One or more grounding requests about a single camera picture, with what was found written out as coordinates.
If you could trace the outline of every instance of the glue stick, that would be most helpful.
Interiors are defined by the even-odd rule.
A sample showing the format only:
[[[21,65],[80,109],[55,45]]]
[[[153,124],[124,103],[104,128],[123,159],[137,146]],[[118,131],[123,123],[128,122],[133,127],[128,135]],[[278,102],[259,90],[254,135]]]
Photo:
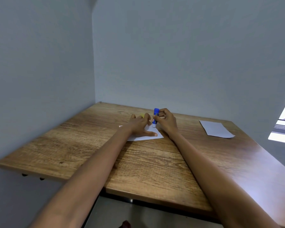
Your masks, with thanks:
[[[155,108],[153,115],[157,115],[158,116],[159,112],[160,112],[160,109]],[[157,121],[153,119],[152,120],[152,127],[156,127],[156,124],[157,124]]]

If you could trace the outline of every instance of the person's right hand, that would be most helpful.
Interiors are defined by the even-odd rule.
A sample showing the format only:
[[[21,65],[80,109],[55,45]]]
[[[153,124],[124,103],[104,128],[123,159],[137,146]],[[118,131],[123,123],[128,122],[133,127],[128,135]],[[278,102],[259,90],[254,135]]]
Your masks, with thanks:
[[[174,134],[178,133],[176,118],[167,108],[160,109],[159,115],[153,115],[153,118],[160,123],[171,139]]]

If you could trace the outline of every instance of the wooden tabletop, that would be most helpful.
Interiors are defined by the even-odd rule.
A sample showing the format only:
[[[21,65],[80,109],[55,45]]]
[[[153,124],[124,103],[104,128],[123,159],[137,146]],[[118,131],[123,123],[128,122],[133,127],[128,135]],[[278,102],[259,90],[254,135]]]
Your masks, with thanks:
[[[135,113],[152,110],[99,102],[0,160],[0,168],[56,180],[69,179]],[[179,131],[227,172],[285,227],[285,167],[230,121],[174,114]],[[199,120],[222,123],[231,139],[208,136]],[[175,144],[161,139],[127,142],[105,184],[111,194],[215,216]]]

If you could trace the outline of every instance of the gray wall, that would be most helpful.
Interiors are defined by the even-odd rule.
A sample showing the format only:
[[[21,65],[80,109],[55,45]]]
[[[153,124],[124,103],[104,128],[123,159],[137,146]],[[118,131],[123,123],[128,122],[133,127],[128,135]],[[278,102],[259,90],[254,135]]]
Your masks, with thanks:
[[[96,101],[231,120],[285,165],[267,140],[285,106],[285,0],[98,0],[92,15]]]
[[[88,0],[0,0],[0,158],[95,103]],[[0,169],[0,227],[25,227],[60,183]]]

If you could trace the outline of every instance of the forearm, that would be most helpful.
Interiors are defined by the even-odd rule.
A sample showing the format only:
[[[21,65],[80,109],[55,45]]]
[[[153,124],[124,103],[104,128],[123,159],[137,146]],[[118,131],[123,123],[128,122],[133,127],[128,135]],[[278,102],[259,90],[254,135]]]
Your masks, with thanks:
[[[227,174],[181,134],[171,136],[224,227],[279,227]]]
[[[81,227],[130,135],[119,128],[57,192],[32,227]]]

